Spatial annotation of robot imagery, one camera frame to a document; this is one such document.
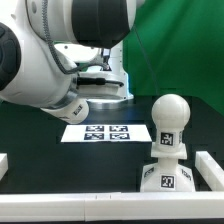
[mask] chess pawn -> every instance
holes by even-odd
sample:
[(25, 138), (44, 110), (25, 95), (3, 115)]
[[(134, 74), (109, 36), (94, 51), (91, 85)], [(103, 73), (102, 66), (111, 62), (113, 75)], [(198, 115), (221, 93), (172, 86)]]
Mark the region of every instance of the chess pawn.
[(164, 95), (153, 105), (152, 118), (157, 138), (152, 143), (151, 157), (158, 158), (158, 163), (143, 167), (140, 191), (195, 191), (191, 169), (178, 164), (179, 159), (187, 159), (182, 143), (190, 118), (187, 102), (178, 95)]
[(184, 145), (182, 133), (190, 118), (190, 108), (180, 96), (168, 94), (160, 97), (152, 108), (156, 124), (155, 149), (163, 152), (178, 152)]

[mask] black table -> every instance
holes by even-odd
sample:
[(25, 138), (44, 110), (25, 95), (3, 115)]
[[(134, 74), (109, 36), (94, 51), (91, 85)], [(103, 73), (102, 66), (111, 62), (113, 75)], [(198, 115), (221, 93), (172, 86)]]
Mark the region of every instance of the black table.
[[(83, 124), (146, 124), (155, 141), (151, 109), (156, 99), (135, 97), (133, 104), (119, 110), (91, 110)], [(224, 117), (198, 98), (185, 99), (191, 108), (191, 118), (183, 135), (188, 160), (180, 161), (180, 164), (192, 169), (197, 191), (209, 191), (194, 168), (195, 152), (208, 151), (224, 167)], [(8, 154), (9, 170), (0, 182), (0, 194), (139, 191), (143, 166), (156, 161), (150, 158), (151, 143), (62, 144), (60, 140), (66, 125), (36, 108), (5, 102), (1, 105), (0, 152)], [(197, 220), (197, 223), (214, 223), (214, 220)]]

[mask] white wooden block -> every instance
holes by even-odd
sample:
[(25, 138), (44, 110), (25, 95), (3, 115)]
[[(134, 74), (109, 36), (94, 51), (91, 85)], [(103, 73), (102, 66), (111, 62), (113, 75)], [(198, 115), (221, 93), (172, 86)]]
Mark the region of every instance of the white wooden block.
[(0, 195), (0, 222), (224, 218), (224, 192)]
[(84, 194), (0, 195), (0, 222), (84, 221)]
[(0, 154), (0, 180), (8, 170), (7, 154)]
[(85, 201), (86, 221), (122, 220), (121, 193), (95, 194)]
[(196, 152), (195, 166), (212, 191), (224, 191), (224, 171), (208, 152)]

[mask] green backdrop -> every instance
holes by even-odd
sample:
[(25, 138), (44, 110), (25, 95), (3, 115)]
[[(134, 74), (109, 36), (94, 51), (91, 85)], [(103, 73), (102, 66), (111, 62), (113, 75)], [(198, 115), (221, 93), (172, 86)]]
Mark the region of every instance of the green backdrop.
[(135, 26), (153, 72), (132, 30), (124, 41), (131, 92), (197, 96), (224, 115), (224, 0), (146, 0)]

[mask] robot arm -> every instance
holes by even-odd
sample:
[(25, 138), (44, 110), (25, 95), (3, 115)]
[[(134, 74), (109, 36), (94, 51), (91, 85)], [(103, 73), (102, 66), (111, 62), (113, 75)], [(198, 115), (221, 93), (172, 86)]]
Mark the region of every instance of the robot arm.
[[(16, 12), (0, 18), (0, 98), (43, 108), (68, 123), (83, 121), (89, 110), (79, 97), (79, 69), (55, 50), (65, 70), (73, 69), (65, 75), (49, 50), (47, 37), (48, 41), (111, 48), (129, 33), (136, 9), (143, 2), (18, 0)], [(102, 89), (99, 94), (116, 96), (118, 88), (109, 84), (106, 93)]]

